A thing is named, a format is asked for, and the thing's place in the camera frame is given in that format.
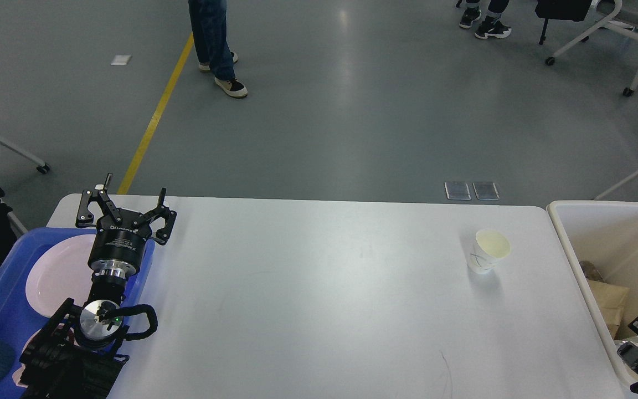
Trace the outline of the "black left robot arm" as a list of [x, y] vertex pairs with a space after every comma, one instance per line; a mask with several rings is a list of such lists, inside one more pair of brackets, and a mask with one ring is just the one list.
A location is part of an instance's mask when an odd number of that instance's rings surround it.
[[140, 272], [149, 241], [165, 245], [177, 212], [162, 188], [144, 214], [118, 207], [109, 197], [111, 175], [81, 195], [78, 228], [94, 227], [88, 266], [91, 289], [82, 306], [67, 298], [20, 355], [23, 398], [106, 398], [129, 356], [124, 341], [146, 339], [158, 329], [151, 305], [124, 306], [127, 281]]

